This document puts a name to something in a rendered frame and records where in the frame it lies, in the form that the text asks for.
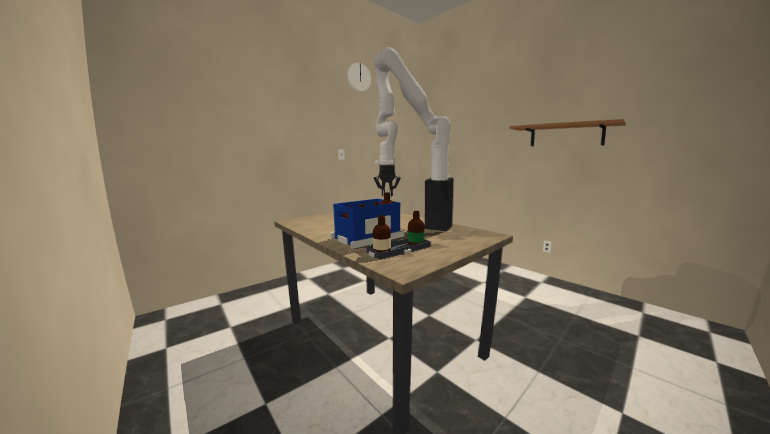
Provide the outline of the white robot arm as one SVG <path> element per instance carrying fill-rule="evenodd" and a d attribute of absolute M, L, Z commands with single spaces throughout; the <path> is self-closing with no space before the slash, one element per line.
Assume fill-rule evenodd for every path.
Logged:
<path fill-rule="evenodd" d="M 431 143 L 431 180 L 447 180 L 449 173 L 448 144 L 450 142 L 450 121 L 447 117 L 436 117 L 429 108 L 425 92 L 413 78 L 398 53 L 385 48 L 374 60 L 379 90 L 379 115 L 376 133 L 388 136 L 380 143 L 380 157 L 375 165 L 395 165 L 394 144 L 398 132 L 395 121 L 386 121 L 394 114 L 394 97 L 389 85 L 389 71 L 397 77 L 402 93 L 408 103 L 420 116 L 431 134 L 436 135 Z M 394 160 L 394 161 L 393 161 Z M 448 162 L 448 173 L 447 173 Z"/>

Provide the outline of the blue plastic crate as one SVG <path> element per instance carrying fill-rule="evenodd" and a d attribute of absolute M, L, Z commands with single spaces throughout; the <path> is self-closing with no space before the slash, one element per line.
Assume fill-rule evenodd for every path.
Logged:
<path fill-rule="evenodd" d="M 393 203 L 380 205 L 383 200 L 370 199 L 333 204 L 335 239 L 338 240 L 337 235 L 348 238 L 348 245 L 351 246 L 350 242 L 373 237 L 373 229 L 378 224 L 379 215 L 385 216 L 385 224 L 389 226 L 391 233 L 400 231 L 400 216 L 395 205 Z M 379 205 L 373 206 L 374 202 L 379 202 Z M 365 207 L 359 208 L 360 204 L 365 204 Z M 348 214 L 348 219 L 341 217 L 344 213 Z"/>

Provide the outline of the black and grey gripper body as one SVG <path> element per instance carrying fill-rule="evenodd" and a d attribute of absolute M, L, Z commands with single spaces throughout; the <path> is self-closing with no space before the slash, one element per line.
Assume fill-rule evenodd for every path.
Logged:
<path fill-rule="evenodd" d="M 388 171 L 388 172 L 385 172 Z M 394 180 L 396 174 L 395 174 L 395 165 L 379 165 L 379 178 L 382 181 L 382 177 L 385 176 L 385 183 L 389 183 L 388 176 L 391 176 L 391 182 Z"/>

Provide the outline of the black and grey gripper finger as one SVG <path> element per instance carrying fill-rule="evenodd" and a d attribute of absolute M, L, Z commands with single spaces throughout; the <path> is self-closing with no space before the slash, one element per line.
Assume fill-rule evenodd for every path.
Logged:
<path fill-rule="evenodd" d="M 391 182 L 391 176 L 388 176 L 389 187 L 390 187 L 390 190 L 389 190 L 389 192 L 390 192 L 390 198 L 393 196 L 393 189 L 395 189 L 395 188 L 397 187 L 397 185 L 398 185 L 398 183 L 399 183 L 399 181 L 400 181 L 400 179 L 401 179 L 401 178 L 400 178 L 400 177 L 398 177 L 398 176 L 395 176 L 395 178 L 396 178 L 396 179 L 395 179 L 395 180 L 396 180 L 396 183 L 395 183 L 395 185 L 393 186 L 393 183 Z M 391 185 L 391 184 L 392 184 L 392 185 Z"/>
<path fill-rule="evenodd" d="M 380 189 L 382 190 L 382 196 L 384 197 L 384 193 L 385 193 L 385 184 L 386 184 L 386 183 L 385 183 L 385 176 L 383 176 L 383 177 L 382 177 L 382 186 L 380 185 L 380 183 L 379 183 L 379 181 L 378 181 L 378 180 L 379 180 L 379 176 L 377 176 L 377 177 L 374 177 L 374 180 L 375 180 L 375 182 L 376 182 L 376 184 L 377 184 L 377 187 L 378 187 L 378 188 L 380 188 Z"/>

